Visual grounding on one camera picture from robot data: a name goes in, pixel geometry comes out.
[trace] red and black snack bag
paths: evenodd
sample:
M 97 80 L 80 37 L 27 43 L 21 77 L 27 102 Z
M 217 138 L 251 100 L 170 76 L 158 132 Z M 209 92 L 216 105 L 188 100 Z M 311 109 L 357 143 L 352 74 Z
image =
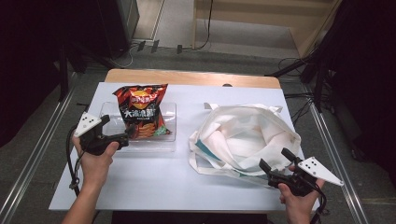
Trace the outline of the red and black snack bag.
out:
M 131 139 L 169 134 L 160 103 L 168 84 L 147 86 L 124 86 L 113 92 L 117 96 L 119 109 L 126 128 L 135 125 Z

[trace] white tote bag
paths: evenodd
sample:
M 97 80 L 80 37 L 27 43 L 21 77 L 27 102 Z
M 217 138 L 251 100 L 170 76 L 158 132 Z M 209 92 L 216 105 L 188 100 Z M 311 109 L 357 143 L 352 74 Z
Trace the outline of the white tote bag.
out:
M 264 159 L 273 170 L 284 171 L 290 161 L 286 147 L 297 155 L 301 137 L 280 117 L 280 107 L 205 104 L 212 109 L 201 128 L 190 137 L 190 165 L 202 175 L 227 175 L 268 187 Z M 210 162 L 198 165 L 197 156 Z

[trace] clear plastic container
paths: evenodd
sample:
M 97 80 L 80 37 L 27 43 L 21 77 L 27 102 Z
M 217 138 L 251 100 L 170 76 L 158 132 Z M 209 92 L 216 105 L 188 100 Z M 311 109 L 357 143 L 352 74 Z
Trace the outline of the clear plastic container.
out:
M 129 146 L 123 147 L 120 152 L 164 152 L 176 150 L 176 133 L 177 133 L 177 113 L 175 103 L 161 102 L 161 113 L 166 128 L 171 131 L 170 134 L 151 136 L 144 139 L 130 139 Z M 117 103 L 105 102 L 100 111 L 100 117 L 110 116 L 110 122 L 103 127 L 104 135 L 113 135 L 124 133 L 125 124 L 120 114 Z

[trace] teal stripe on bag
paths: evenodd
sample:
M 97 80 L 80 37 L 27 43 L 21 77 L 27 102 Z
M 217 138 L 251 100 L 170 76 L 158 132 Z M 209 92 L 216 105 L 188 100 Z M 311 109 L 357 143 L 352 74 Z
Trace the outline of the teal stripe on bag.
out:
M 214 159 L 216 159 L 218 161 L 221 161 L 217 156 L 215 156 L 215 154 L 213 154 L 209 150 L 209 148 L 207 148 L 205 146 L 205 144 L 201 140 L 198 140 L 197 143 L 195 143 L 195 145 L 198 146 L 198 148 L 200 148 L 206 155 L 208 155 L 208 156 L 210 156 L 210 157 L 212 157 L 212 158 L 214 158 Z

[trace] white table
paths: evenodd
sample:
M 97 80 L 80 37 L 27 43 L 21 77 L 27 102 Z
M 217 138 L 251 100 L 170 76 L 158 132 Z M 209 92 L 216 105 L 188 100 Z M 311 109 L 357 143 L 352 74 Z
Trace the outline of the white table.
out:
M 112 92 L 132 84 L 135 83 L 99 83 L 89 113 L 99 117 L 104 102 L 116 102 Z M 204 103 L 280 105 L 283 106 L 281 116 L 291 127 L 289 110 L 281 89 L 170 84 L 163 102 L 177 104 L 176 150 L 139 153 L 118 151 L 113 157 L 97 209 L 227 213 L 284 211 L 277 189 L 266 189 L 227 176 L 199 175 L 190 167 L 188 160 L 188 139 L 208 114 L 204 110 Z M 70 181 L 66 166 L 50 210 L 70 208 L 76 199 L 74 191 L 68 187 Z

